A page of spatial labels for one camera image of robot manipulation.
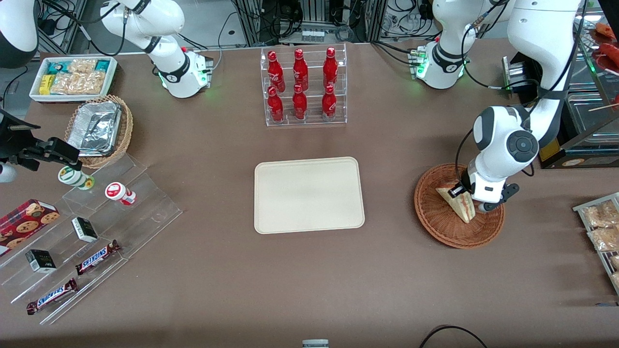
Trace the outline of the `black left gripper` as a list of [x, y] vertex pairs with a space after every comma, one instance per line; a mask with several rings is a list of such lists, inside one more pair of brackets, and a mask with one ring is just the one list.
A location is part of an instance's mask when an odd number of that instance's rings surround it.
[[468, 192], [471, 196], [473, 196], [475, 191], [475, 183], [471, 180], [469, 172], [467, 169], [462, 170], [460, 176], [460, 183], [457, 183], [453, 188], [448, 189], [447, 193], [453, 199], [458, 196]]

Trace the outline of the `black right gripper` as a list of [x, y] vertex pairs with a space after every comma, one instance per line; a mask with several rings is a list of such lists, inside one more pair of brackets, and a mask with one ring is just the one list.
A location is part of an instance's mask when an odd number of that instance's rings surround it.
[[3, 163], [11, 163], [37, 171], [39, 161], [48, 157], [52, 161], [64, 163], [66, 166], [80, 166], [80, 150], [57, 137], [48, 141], [39, 141], [31, 130], [41, 127], [14, 117], [1, 110], [0, 124], [0, 157]]

